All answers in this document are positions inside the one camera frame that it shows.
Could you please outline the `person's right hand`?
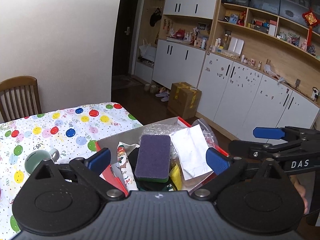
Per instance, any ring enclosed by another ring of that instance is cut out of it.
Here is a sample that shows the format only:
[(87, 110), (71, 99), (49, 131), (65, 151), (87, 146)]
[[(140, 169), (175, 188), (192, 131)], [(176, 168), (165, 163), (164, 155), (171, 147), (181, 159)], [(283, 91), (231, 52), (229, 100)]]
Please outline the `person's right hand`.
[(298, 193), (300, 194), (303, 202), (304, 202), (304, 214), (306, 215), (308, 212), (308, 201), (305, 197), (306, 194), (306, 189), (303, 185), (300, 184), (298, 178), (296, 175), (291, 176), (290, 180), (292, 182), (292, 184), (294, 185), (295, 189), (298, 191)]

